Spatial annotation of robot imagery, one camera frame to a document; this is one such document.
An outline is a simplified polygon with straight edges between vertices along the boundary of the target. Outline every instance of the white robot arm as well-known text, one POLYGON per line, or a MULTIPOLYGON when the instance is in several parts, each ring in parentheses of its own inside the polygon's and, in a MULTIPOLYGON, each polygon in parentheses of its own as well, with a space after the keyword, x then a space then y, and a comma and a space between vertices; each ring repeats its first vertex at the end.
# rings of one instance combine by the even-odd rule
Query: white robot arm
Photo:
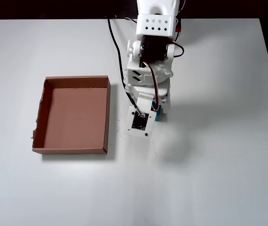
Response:
POLYGON ((137 5, 137 40, 128 42, 129 62, 124 74, 126 92, 137 108, 129 108, 126 133, 150 137, 157 111, 167 113, 170 109, 179 0, 137 0, 137 5))

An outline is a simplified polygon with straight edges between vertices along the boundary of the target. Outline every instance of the brown cardboard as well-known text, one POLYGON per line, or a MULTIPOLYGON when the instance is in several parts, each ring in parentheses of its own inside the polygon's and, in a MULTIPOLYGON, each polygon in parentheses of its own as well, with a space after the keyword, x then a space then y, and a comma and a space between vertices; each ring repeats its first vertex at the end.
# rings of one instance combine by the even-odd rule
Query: brown cardboard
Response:
POLYGON ((107 153, 109 109, 107 76, 47 77, 32 150, 40 154, 107 153))

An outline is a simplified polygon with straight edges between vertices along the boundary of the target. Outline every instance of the wire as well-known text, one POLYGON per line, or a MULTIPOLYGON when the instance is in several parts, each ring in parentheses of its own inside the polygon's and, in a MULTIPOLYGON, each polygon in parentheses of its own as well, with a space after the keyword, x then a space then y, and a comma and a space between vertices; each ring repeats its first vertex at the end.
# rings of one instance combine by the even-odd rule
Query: wire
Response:
POLYGON ((186 0, 184 0, 183 6, 181 7, 181 9, 178 11, 178 13, 180 13, 182 11, 182 9, 184 8, 186 0))
MULTIPOLYGON (((112 40, 114 42, 114 45, 116 47, 116 50, 117 50, 117 54, 118 54, 118 61, 119 61, 119 70, 120 70, 120 77, 121 77, 121 82, 123 83, 123 86, 124 88, 126 87, 125 83, 124 83, 124 74, 123 74, 123 67, 122 67, 122 64, 121 64, 121 56, 120 56, 120 51, 119 51, 119 48, 118 48, 118 45, 115 41, 115 38, 114 38, 114 35, 113 35, 113 32, 112 32, 112 29, 111 29, 111 24, 110 24, 110 19, 107 19, 108 20, 108 26, 109 26, 109 30, 110 30, 110 34, 111 34, 111 37, 112 37, 112 40)), ((142 115, 142 112, 138 109, 135 101, 133 100, 133 98, 131 97, 131 95, 126 92, 130 102, 134 105, 135 109, 137 110, 138 114, 139 115, 142 115)))
POLYGON ((172 44, 174 44, 174 45, 176 45, 176 46, 178 46, 178 47, 180 47, 182 49, 182 53, 179 54, 179 55, 175 55, 174 58, 175 57, 181 57, 183 55, 183 53, 184 53, 184 48, 181 45, 179 45, 178 43, 176 43, 175 41, 170 40, 170 43, 172 43, 172 44))
POLYGON ((177 36, 176 36, 176 38, 175 38, 175 41, 177 41, 178 36, 179 36, 179 33, 180 33, 180 32, 177 32, 177 36))
POLYGON ((137 21, 135 21, 135 20, 133 20, 133 19, 131 19, 131 18, 129 18, 129 17, 125 17, 124 19, 125 19, 125 20, 131 20, 132 22, 137 23, 137 21))
POLYGON ((147 62, 143 62, 146 66, 148 66, 151 70, 151 74, 153 77, 153 81, 154 81, 154 88, 155 88, 155 98, 156 98, 156 109, 152 106, 152 110, 157 112, 159 110, 159 94, 158 94, 158 84, 157 84, 157 79, 156 79, 156 75, 153 71, 153 69, 151 68, 150 64, 147 62))

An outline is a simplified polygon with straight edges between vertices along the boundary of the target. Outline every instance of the table surface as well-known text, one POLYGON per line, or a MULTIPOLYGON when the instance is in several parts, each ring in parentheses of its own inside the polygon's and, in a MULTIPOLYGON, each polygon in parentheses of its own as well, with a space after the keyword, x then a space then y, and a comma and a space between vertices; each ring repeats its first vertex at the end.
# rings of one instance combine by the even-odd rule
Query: table surface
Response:
MULTIPOLYGON (((111 22, 126 68, 135 24, 111 22)), ((186 19, 150 140, 106 20, 0 21, 0 226, 268 225, 268 54, 258 19, 186 19), (46 76, 108 75, 107 155, 32 152, 46 76)))

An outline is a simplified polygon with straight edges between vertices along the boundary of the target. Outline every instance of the circuit board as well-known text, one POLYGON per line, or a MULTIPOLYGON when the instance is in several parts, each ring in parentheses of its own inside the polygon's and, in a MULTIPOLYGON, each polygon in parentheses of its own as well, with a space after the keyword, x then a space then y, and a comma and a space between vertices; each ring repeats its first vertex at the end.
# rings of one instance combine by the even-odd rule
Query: circuit board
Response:
POLYGON ((135 111, 134 120, 132 124, 133 129, 140 129, 145 131, 147 126, 149 114, 144 114, 144 116, 140 116, 137 111, 135 111))

